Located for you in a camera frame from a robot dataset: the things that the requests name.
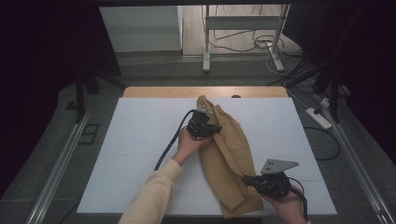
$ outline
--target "metal rail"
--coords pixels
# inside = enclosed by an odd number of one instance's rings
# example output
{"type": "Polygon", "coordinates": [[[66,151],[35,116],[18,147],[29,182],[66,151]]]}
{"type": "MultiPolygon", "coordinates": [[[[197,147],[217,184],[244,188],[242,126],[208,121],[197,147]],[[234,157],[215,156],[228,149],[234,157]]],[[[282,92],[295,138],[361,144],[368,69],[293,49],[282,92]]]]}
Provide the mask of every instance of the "metal rail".
{"type": "Polygon", "coordinates": [[[84,126],[87,123],[88,117],[91,114],[93,104],[94,99],[90,106],[88,106],[88,109],[82,117],[81,122],[75,124],[73,131],[71,132],[69,138],[64,145],[61,155],[58,157],[58,160],[52,168],[46,185],[42,189],[40,196],[35,202],[35,206],[33,207],[32,212],[26,221],[26,224],[40,224],[43,221],[44,216],[47,214],[53,196],[55,195],[55,192],[59,187],[62,177],[64,176],[64,171],[67,168],[67,164],[69,163],[70,158],[73,155],[76,144],[78,143],[78,139],[81,136],[84,126]]]}
{"type": "Polygon", "coordinates": [[[335,133],[338,135],[341,146],[343,146],[346,159],[348,160],[353,172],[355,173],[359,183],[361,184],[361,188],[366,194],[367,199],[373,207],[379,221],[382,224],[395,224],[395,219],[390,213],[387,204],[382,198],[373,180],[365,171],[364,166],[361,164],[361,160],[356,154],[353,146],[350,144],[346,134],[344,133],[344,130],[342,129],[340,124],[334,122],[327,108],[323,108],[323,112],[326,119],[329,120],[332,124],[335,133]]]}

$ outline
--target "gray carpet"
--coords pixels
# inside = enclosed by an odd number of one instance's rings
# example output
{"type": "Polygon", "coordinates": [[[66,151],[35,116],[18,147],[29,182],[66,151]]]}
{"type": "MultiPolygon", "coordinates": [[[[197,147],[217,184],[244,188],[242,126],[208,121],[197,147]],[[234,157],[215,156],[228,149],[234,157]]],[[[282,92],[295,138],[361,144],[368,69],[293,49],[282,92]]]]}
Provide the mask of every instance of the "gray carpet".
{"type": "MultiPolygon", "coordinates": [[[[175,55],[119,55],[123,77],[117,77],[128,86],[261,86],[280,78],[268,71],[266,56],[216,57],[212,59],[210,73],[202,72],[200,58],[180,58],[175,55]]],[[[292,69],[299,59],[283,60],[287,70],[292,69]]],[[[89,135],[81,136],[69,162],[43,223],[117,223],[120,215],[81,215],[73,209],[82,196],[91,175],[97,155],[106,136],[106,130],[122,90],[97,78],[101,90],[96,95],[87,95],[94,102],[88,124],[99,124],[97,136],[91,145],[89,135]]],[[[312,95],[312,81],[305,81],[290,91],[307,106],[316,106],[308,97],[312,95]]],[[[42,135],[29,161],[8,188],[0,201],[0,223],[25,223],[35,200],[39,196],[64,143],[74,126],[77,113],[65,110],[70,101],[75,101],[75,88],[70,86],[60,92],[59,105],[47,130],[42,135]]],[[[305,107],[294,101],[304,126],[318,127],[309,118],[305,107]]],[[[396,168],[381,147],[351,114],[344,100],[339,102],[341,125],[358,156],[380,190],[390,211],[396,211],[396,168]]],[[[328,135],[305,130],[317,157],[328,157],[336,152],[337,145],[328,135]]],[[[361,185],[353,174],[343,152],[331,161],[318,161],[332,200],[338,212],[336,216],[311,216],[313,223],[379,223],[361,185]]],[[[167,217],[163,223],[262,223],[260,219],[222,218],[174,218],[167,217]]],[[[283,223],[278,217],[265,217],[263,223],[283,223]]]]}

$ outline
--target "power strip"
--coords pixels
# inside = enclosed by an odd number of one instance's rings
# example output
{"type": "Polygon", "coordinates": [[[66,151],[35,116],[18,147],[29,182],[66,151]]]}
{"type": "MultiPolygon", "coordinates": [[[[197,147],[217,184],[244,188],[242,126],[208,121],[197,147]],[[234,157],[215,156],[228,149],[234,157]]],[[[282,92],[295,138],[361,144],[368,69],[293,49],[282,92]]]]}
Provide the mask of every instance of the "power strip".
{"type": "Polygon", "coordinates": [[[316,121],[317,124],[320,125],[320,127],[322,127],[322,129],[324,130],[330,129],[332,125],[329,123],[329,121],[323,118],[319,113],[315,114],[314,111],[315,109],[312,107],[305,110],[305,112],[309,115],[309,117],[311,117],[314,121],[316,121]]]}

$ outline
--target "floor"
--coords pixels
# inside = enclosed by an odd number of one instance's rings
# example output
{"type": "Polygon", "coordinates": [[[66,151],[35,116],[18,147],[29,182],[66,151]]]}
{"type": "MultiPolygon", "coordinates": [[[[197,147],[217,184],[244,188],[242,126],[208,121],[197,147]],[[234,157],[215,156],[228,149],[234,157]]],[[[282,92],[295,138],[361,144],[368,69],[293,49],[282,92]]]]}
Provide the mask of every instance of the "floor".
{"type": "MultiPolygon", "coordinates": [[[[214,57],[210,73],[202,72],[200,57],[180,57],[177,55],[119,55],[119,63],[124,77],[116,77],[127,86],[216,86],[216,85],[267,85],[281,77],[271,73],[274,67],[265,63],[266,56],[214,57]]],[[[299,59],[287,59],[283,63],[292,69],[299,59]]],[[[87,94],[87,103],[93,102],[88,124],[99,124],[98,133],[91,145],[78,144],[49,206],[42,223],[117,223],[120,214],[82,215],[76,214],[76,206],[89,180],[92,167],[100,151],[112,113],[122,96],[122,90],[98,78],[101,90],[96,95],[87,94]]],[[[312,80],[307,80],[297,88],[290,89],[290,96],[304,126],[318,127],[305,114],[306,106],[316,106],[312,100],[312,80]]],[[[50,171],[74,127],[75,110],[66,110],[69,102],[75,101],[75,88],[70,86],[60,92],[59,106],[48,129],[37,144],[34,153],[25,163],[18,177],[0,201],[0,223],[26,223],[35,200],[39,196],[50,171]]],[[[396,167],[387,158],[380,146],[361,126],[340,100],[341,124],[357,149],[359,158],[389,206],[396,210],[396,167]]],[[[317,157],[327,157],[337,149],[333,139],[315,130],[306,130],[308,140],[317,157]]],[[[91,141],[89,136],[81,136],[80,143],[91,141]]],[[[379,223],[373,207],[367,200],[360,182],[349,165],[344,151],[331,161],[318,161],[337,216],[312,216],[313,223],[379,223]]],[[[283,223],[278,217],[253,219],[223,218],[174,218],[167,217],[163,223],[283,223]]]]}
{"type": "MultiPolygon", "coordinates": [[[[203,54],[205,45],[205,6],[184,6],[183,12],[183,54],[185,56],[203,54]]],[[[210,16],[279,16],[280,5],[238,5],[238,6],[210,6],[210,16]]],[[[210,31],[209,41],[212,44],[212,54],[263,54],[268,53],[264,43],[255,47],[255,41],[273,40],[275,31],[239,31],[217,30],[210,31]]],[[[280,48],[286,52],[299,52],[297,44],[284,35],[280,37],[280,48]]]]}

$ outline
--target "metal bracket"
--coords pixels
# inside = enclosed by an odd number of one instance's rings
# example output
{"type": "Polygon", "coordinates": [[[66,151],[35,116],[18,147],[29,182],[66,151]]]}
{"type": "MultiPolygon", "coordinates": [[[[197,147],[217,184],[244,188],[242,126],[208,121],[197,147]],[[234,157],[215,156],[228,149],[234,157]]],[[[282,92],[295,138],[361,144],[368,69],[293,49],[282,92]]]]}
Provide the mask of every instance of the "metal bracket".
{"type": "Polygon", "coordinates": [[[262,175],[278,174],[298,165],[299,163],[297,161],[279,161],[268,159],[262,167],[261,173],[262,175]]]}

